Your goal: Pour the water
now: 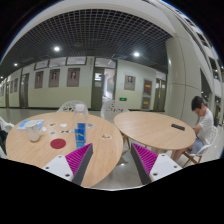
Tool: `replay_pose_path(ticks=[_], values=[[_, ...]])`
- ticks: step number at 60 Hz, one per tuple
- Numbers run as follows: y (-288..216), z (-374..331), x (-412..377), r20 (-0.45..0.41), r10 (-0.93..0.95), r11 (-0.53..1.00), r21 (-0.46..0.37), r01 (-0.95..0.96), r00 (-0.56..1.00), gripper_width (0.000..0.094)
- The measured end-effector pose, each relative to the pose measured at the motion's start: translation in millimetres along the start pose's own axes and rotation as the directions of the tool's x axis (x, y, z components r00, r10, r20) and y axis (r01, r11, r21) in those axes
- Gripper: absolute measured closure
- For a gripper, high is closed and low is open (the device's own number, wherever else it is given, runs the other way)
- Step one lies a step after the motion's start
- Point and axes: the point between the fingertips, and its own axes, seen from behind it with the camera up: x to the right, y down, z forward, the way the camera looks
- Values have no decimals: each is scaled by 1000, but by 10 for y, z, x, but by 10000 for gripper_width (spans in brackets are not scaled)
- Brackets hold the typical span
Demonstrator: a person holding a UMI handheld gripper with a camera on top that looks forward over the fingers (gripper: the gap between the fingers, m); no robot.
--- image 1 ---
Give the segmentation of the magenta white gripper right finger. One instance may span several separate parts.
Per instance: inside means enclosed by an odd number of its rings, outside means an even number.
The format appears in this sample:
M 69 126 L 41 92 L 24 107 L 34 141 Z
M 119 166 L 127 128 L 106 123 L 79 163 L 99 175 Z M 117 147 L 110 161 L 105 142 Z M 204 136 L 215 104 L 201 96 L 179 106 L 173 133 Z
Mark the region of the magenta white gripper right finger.
M 181 167 L 167 154 L 162 153 L 157 155 L 135 143 L 131 144 L 131 155 L 143 185 L 181 170 Z

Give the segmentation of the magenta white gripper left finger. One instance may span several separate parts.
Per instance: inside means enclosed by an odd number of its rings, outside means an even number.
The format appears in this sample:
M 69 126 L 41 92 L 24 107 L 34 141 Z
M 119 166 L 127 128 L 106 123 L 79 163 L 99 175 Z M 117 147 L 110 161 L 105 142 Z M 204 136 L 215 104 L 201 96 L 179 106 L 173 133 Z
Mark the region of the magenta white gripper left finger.
M 81 185 L 87 166 L 93 155 L 93 145 L 85 145 L 70 154 L 58 155 L 43 167 L 56 176 Z

